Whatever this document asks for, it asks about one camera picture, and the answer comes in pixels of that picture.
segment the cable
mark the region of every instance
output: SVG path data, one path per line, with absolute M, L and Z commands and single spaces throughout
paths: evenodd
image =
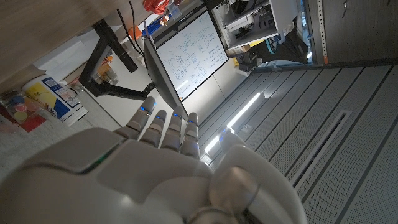
M 144 57 L 144 54 L 142 54 L 140 51 L 138 51 L 137 47 L 136 47 L 136 46 L 134 45 L 134 43 L 132 42 L 131 37 L 130 37 L 130 34 L 129 34 L 129 31 L 127 30 L 126 24 L 124 23 L 124 20 L 123 20 L 122 14 L 120 13 L 120 10 L 118 9 L 117 12 L 118 12 L 118 14 L 119 14 L 120 20 L 122 21 L 122 24 L 123 24 L 123 27 L 124 27 L 124 31 L 126 31 L 127 37 L 129 38 L 131 45 L 134 47 L 134 49 L 136 50 L 136 52 L 138 52 L 141 56 Z
M 132 12 L 132 25 L 133 25 L 133 30 L 132 33 L 134 35 L 134 40 L 136 41 L 137 47 L 138 49 L 141 51 L 141 53 L 144 55 L 144 51 L 142 51 L 141 47 L 138 45 L 137 43 L 137 39 L 136 39 L 136 18 L 134 16 L 134 9 L 132 8 L 132 4 L 131 1 L 129 1 L 130 3 L 130 8 L 131 8 L 131 12 Z

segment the black monitor arm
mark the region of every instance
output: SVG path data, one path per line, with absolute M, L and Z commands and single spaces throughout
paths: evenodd
M 153 82 L 148 84 L 144 91 L 136 91 L 120 86 L 111 85 L 105 81 L 99 84 L 91 76 L 101 66 L 102 61 L 108 53 L 109 49 L 113 50 L 113 52 L 120 58 L 120 60 L 130 72 L 134 72 L 138 69 L 132 58 L 127 54 L 122 45 L 118 42 L 116 34 L 105 22 L 105 20 L 97 22 L 93 27 L 99 35 L 99 41 L 80 75 L 80 83 L 84 87 L 86 87 L 94 96 L 110 95 L 133 100 L 146 99 L 147 95 L 155 88 L 155 84 Z

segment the desk surface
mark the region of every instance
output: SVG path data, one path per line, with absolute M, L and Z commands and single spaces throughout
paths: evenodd
M 142 1 L 132 1 L 136 24 L 151 13 Z M 26 82 L 41 71 L 31 65 L 87 27 L 120 8 L 127 27 L 132 27 L 128 0 L 12 0 L 0 4 L 0 87 L 8 80 Z M 120 24 L 114 13 L 110 25 Z

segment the red bag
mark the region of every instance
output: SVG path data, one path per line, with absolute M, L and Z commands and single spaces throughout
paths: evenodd
M 144 7 L 148 12 L 153 12 L 158 15 L 162 15 L 166 11 L 166 6 L 169 4 L 169 0 L 145 0 Z

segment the cabinet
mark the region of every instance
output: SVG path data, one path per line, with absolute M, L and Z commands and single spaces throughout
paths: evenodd
M 398 58 L 398 1 L 324 0 L 323 15 L 329 63 Z
M 271 5 L 275 25 L 267 29 L 261 29 L 257 32 L 250 32 L 238 39 L 235 38 L 234 34 L 229 31 L 229 27 L 231 27 L 231 24 L 236 22 L 236 18 L 233 16 L 231 10 L 229 10 L 228 13 L 225 13 L 227 11 L 227 6 L 222 4 L 216 6 L 212 10 L 218 28 L 221 31 L 225 39 L 226 45 L 229 49 L 241 47 L 257 40 L 263 40 L 265 38 L 278 35 L 279 33 L 283 32 L 283 29 L 285 29 L 287 25 L 290 24 L 292 20 L 299 14 L 297 9 L 297 2 L 295 0 L 257 1 L 253 11 L 255 11 L 257 7 L 263 7 L 268 4 Z

